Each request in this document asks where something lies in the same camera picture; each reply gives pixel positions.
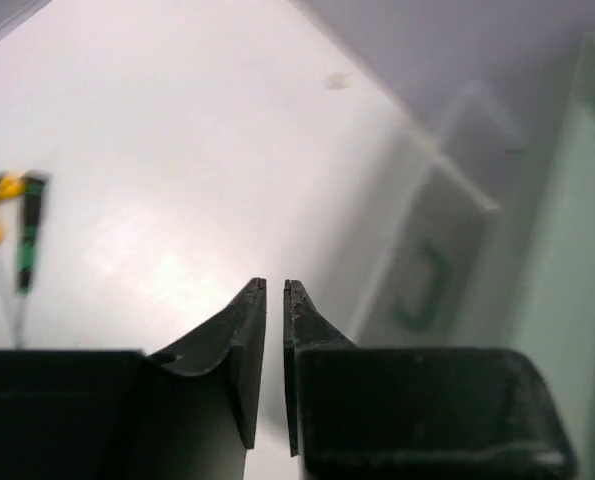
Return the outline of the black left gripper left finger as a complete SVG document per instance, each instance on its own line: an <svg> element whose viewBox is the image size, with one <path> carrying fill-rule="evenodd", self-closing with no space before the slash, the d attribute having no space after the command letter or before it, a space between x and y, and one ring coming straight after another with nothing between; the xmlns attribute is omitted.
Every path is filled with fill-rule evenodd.
<svg viewBox="0 0 595 480"><path fill-rule="evenodd" d="M239 479L255 442L266 283L167 347L0 350L0 479Z"/></svg>

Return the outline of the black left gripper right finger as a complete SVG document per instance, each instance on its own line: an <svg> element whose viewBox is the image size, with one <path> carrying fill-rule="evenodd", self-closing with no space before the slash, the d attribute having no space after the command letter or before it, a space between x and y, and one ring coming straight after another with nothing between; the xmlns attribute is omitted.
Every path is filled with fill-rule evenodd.
<svg viewBox="0 0 595 480"><path fill-rule="evenodd" d="M502 348L368 348L289 280L283 297L290 449L304 479L573 479L548 387Z"/></svg>

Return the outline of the green plastic toolbox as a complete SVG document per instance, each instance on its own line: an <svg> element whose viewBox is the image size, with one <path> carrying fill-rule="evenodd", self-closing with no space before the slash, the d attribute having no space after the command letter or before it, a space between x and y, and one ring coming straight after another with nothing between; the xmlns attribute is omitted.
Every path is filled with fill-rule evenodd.
<svg viewBox="0 0 595 480"><path fill-rule="evenodd" d="M354 334L368 346L517 350L595 479L595 33L547 77L539 123L490 214L423 196Z"/></svg>

